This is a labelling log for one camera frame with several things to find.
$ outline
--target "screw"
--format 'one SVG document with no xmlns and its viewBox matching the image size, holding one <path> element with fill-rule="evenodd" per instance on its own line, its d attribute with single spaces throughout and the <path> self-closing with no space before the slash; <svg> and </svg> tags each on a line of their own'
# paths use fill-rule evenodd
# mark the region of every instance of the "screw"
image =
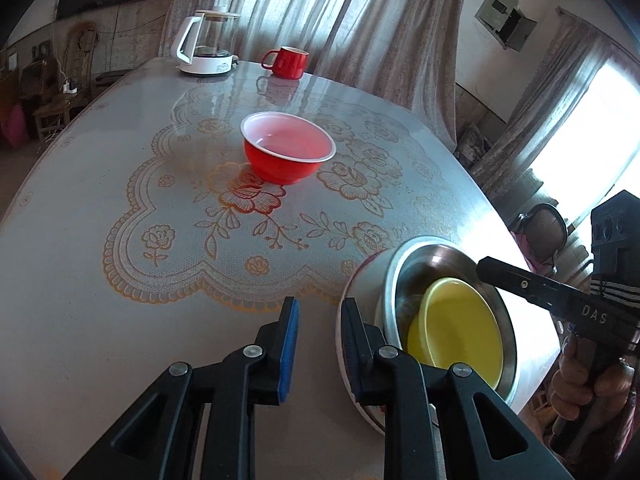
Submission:
<svg viewBox="0 0 640 480">
<path fill-rule="evenodd" d="M 251 357 L 251 358 L 260 357 L 262 355 L 262 347 L 258 345 L 245 346 L 244 350 L 242 350 L 242 353 L 246 357 Z"/>
<path fill-rule="evenodd" d="M 469 377 L 471 375 L 471 366 L 466 363 L 456 363 L 453 365 L 453 373 L 458 377 Z"/>
<path fill-rule="evenodd" d="M 378 349 L 378 355 L 385 359 L 393 359 L 394 357 L 398 357 L 398 350 L 392 346 L 381 346 Z"/>
<path fill-rule="evenodd" d="M 174 377 L 180 377 L 189 371 L 189 365 L 183 362 L 177 362 L 169 366 L 169 373 Z"/>
</svg>

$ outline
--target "curtain rod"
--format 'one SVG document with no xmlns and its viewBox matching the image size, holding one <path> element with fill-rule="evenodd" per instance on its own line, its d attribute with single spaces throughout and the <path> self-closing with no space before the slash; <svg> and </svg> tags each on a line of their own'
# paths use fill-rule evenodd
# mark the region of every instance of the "curtain rod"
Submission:
<svg viewBox="0 0 640 480">
<path fill-rule="evenodd" d="M 596 27 L 595 25 L 593 25 L 593 23 L 588 22 L 584 18 L 581 18 L 580 16 L 577 16 L 576 14 L 574 14 L 572 12 L 569 12 L 566 9 L 563 9 L 560 6 L 556 7 L 556 13 L 558 14 L 558 16 L 562 16 L 563 14 L 566 15 L 566 16 L 571 16 L 572 18 L 575 18 L 576 20 L 580 20 L 581 22 L 584 22 L 587 25 L 590 25 L 591 27 L 595 28 L 597 31 L 599 31 L 600 33 L 604 34 L 607 38 L 609 38 L 611 40 L 611 43 L 613 43 L 616 47 L 618 47 L 624 54 L 629 56 L 634 62 L 640 64 L 640 52 L 638 52 L 636 54 L 633 54 L 627 47 L 623 46 L 619 41 L 614 40 L 609 34 L 607 34 L 603 30 L 601 30 L 598 27 Z"/>
</svg>

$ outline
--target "stainless steel bowl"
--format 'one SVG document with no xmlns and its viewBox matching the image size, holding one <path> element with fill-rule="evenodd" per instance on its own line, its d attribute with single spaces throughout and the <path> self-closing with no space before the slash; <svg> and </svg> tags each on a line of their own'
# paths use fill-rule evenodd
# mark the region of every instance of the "stainless steel bowl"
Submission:
<svg viewBox="0 0 640 480">
<path fill-rule="evenodd" d="M 391 258 L 382 290 L 382 324 L 386 341 L 404 348 L 409 325 L 418 314 L 427 288 L 440 278 L 458 278 L 477 290 L 498 322 L 504 365 L 496 392 L 510 404 L 515 393 L 516 339 L 511 318 L 500 294 L 476 275 L 476 263 L 455 244 L 434 236 L 405 242 Z"/>
</svg>

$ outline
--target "white kettle base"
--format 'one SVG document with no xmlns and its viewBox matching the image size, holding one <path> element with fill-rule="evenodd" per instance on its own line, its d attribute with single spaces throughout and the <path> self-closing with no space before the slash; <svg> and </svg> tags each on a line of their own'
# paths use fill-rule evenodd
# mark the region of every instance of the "white kettle base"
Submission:
<svg viewBox="0 0 640 480">
<path fill-rule="evenodd" d="M 227 57 L 198 57 L 193 56 L 191 64 L 180 63 L 180 70 L 193 75 L 226 74 L 234 65 L 234 56 Z"/>
</svg>

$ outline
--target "red bowl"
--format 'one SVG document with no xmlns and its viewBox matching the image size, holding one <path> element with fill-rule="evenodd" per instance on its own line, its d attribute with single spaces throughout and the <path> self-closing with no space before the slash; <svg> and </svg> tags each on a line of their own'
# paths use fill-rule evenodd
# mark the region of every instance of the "red bowl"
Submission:
<svg viewBox="0 0 640 480">
<path fill-rule="evenodd" d="M 245 117 L 240 130 L 255 174 L 274 184 L 294 184 L 335 155 L 329 134 L 302 117 L 258 112 Z"/>
</svg>

